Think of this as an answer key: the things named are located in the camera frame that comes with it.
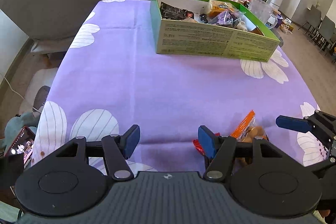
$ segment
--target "silver screw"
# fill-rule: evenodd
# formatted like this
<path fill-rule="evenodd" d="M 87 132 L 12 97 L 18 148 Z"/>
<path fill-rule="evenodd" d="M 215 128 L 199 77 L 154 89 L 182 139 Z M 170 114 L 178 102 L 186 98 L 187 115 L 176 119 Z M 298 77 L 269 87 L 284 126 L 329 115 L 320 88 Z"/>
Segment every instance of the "silver screw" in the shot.
<path fill-rule="evenodd" d="M 131 175 L 131 173 L 127 170 L 118 170 L 114 173 L 114 176 L 117 179 L 126 179 Z"/>
<path fill-rule="evenodd" d="M 220 179 L 222 176 L 223 174 L 220 171 L 209 171 L 207 173 L 207 177 L 210 179 Z"/>

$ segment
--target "cardboard box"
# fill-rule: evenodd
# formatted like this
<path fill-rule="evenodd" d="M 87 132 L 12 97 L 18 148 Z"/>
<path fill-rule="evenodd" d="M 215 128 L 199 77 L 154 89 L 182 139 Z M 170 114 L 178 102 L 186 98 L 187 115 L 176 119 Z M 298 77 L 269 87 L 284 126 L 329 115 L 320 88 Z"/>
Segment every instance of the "cardboard box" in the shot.
<path fill-rule="evenodd" d="M 174 7 L 187 9 L 198 20 L 201 8 L 209 0 L 151 0 L 151 20 L 156 53 L 185 54 L 228 57 L 267 62 L 278 44 L 279 39 L 259 19 L 243 5 L 229 1 L 238 10 L 245 12 L 247 28 L 256 26 L 264 34 L 254 34 L 237 29 L 209 25 L 204 23 L 184 22 L 162 19 L 161 2 Z"/>

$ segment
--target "baseboard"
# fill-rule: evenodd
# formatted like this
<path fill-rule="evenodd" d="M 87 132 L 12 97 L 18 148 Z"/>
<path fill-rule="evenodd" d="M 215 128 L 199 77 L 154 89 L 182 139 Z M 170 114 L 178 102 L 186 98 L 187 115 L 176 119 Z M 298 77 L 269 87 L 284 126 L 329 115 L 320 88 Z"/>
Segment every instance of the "baseboard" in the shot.
<path fill-rule="evenodd" d="M 12 64 L 10 65 L 7 73 L 5 74 L 5 77 L 9 82 L 11 82 L 11 80 L 13 79 L 14 73 L 16 72 L 17 68 L 19 67 L 19 65 L 20 65 L 22 59 L 24 58 L 24 56 L 26 55 L 26 53 L 33 46 L 33 43 L 34 43 L 34 41 L 32 39 L 28 38 L 27 41 L 25 42 L 25 44 L 20 49 L 19 53 L 14 58 L 14 60 L 13 60 Z M 8 86 L 7 82 L 5 80 L 3 80 L 0 84 L 0 104 L 2 103 L 2 101 L 4 99 L 4 96 L 5 96 L 8 89 L 9 89 L 9 86 Z"/>

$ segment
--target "black snack package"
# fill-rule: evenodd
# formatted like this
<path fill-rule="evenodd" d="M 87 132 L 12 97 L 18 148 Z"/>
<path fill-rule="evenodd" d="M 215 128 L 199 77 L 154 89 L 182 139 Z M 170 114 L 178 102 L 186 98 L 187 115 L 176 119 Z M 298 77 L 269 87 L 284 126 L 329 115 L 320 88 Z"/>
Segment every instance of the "black snack package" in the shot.
<path fill-rule="evenodd" d="M 183 20 L 187 17 L 194 18 L 193 12 L 170 6 L 164 2 L 161 2 L 160 12 L 162 18 L 165 19 Z"/>

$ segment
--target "wooden floor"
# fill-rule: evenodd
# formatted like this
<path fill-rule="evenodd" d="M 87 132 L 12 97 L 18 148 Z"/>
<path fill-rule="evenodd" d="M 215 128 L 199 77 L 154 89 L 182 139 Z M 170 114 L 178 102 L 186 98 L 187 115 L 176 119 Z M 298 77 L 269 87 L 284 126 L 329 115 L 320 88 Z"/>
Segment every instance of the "wooden floor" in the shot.
<path fill-rule="evenodd" d="M 303 29 L 296 27 L 292 34 L 280 30 L 279 33 L 283 38 L 283 51 L 301 74 L 321 110 L 336 116 L 336 64 L 331 63 L 331 56 L 320 52 Z"/>

